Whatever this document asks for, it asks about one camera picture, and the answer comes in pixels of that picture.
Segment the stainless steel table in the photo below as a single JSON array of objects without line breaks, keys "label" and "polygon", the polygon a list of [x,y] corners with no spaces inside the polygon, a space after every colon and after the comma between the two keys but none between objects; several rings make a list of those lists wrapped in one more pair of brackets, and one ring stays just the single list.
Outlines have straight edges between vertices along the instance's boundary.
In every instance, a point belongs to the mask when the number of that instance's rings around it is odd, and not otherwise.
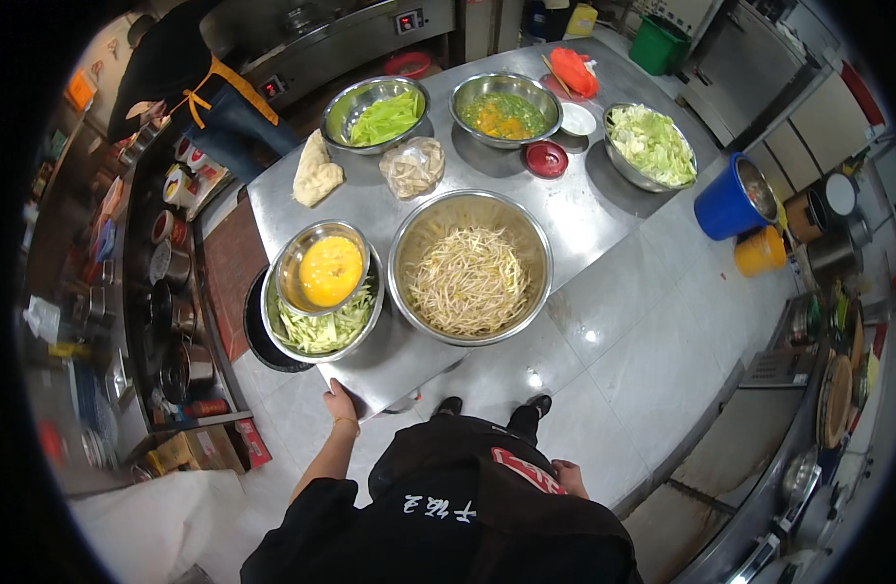
[{"label": "stainless steel table", "polygon": [[[548,76],[541,53],[564,45],[596,61],[600,90],[581,105],[597,118],[588,137],[562,132],[554,136],[568,151],[568,170],[548,181],[525,169],[520,151],[484,146],[454,125],[448,96],[460,81],[485,71],[512,71],[534,78]],[[299,230],[320,219],[345,219],[357,225],[386,258],[396,228],[417,205],[456,189],[480,188],[511,196],[529,209],[552,244],[555,256],[553,291],[626,237],[674,193],[641,191],[621,177],[604,151],[601,116],[615,102],[637,102],[670,116],[681,128],[699,161],[699,168],[717,157],[718,149],[699,122],[633,64],[593,38],[527,47],[449,69],[424,79],[431,95],[430,123],[422,134],[434,135],[445,151],[445,174],[431,195],[398,201],[386,188],[379,156],[358,156],[331,147],[345,181],[314,208],[292,199],[292,181],[301,148],[267,169],[248,188],[256,226],[272,260]],[[361,420],[394,403],[469,353],[415,331],[386,302],[370,337],[352,355],[319,365],[327,380],[335,377],[363,399]]]}]

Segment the bean sprouts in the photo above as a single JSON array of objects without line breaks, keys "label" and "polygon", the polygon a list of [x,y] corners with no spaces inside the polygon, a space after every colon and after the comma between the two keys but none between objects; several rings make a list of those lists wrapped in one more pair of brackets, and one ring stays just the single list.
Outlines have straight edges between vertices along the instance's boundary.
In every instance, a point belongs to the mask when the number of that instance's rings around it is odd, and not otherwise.
[{"label": "bean sprouts", "polygon": [[444,333],[493,333],[523,311],[529,274],[503,230],[454,229],[411,264],[419,316]]}]

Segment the chopsticks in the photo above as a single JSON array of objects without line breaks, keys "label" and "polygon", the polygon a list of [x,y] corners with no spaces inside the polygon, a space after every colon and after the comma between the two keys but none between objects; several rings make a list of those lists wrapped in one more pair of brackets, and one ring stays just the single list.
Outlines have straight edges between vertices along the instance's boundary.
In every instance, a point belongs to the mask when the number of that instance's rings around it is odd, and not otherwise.
[{"label": "chopsticks", "polygon": [[556,76],[556,79],[558,80],[558,84],[562,86],[563,90],[565,90],[565,95],[568,96],[568,99],[571,99],[571,91],[569,91],[568,85],[565,85],[565,81],[562,81],[562,78],[560,76],[558,76],[556,71],[552,68],[552,64],[549,63],[549,60],[545,55],[542,55],[542,61],[544,61],[545,66],[547,66],[549,68],[549,73]]}]

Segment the digital control panel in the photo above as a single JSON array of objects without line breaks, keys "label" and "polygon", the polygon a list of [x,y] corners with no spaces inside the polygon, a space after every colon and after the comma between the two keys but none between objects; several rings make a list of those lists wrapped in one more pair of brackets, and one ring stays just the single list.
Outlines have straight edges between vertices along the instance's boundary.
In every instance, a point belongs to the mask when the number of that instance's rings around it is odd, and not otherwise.
[{"label": "digital control panel", "polygon": [[260,93],[267,98],[267,101],[274,99],[278,95],[282,95],[283,93],[289,90],[289,86],[286,85],[282,79],[279,78],[278,75],[274,75],[266,80],[263,85],[259,87]]},{"label": "digital control panel", "polygon": [[405,35],[426,25],[426,19],[422,17],[422,8],[416,8],[409,12],[398,14],[394,18],[395,33]]}]

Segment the gold bracelet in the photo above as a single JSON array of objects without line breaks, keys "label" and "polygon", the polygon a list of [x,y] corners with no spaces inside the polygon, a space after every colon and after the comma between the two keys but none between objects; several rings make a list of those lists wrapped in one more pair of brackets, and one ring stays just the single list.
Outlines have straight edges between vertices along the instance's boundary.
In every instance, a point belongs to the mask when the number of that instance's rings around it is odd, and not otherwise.
[{"label": "gold bracelet", "polygon": [[359,423],[357,420],[355,420],[354,418],[345,418],[344,416],[336,416],[335,419],[334,419],[334,422],[331,423],[331,428],[332,428],[332,429],[334,429],[335,425],[338,424],[338,420],[350,420],[350,421],[352,421],[352,422],[354,423],[354,426],[358,427],[358,433],[354,436],[354,438],[357,438],[357,437],[360,436],[360,423]]}]

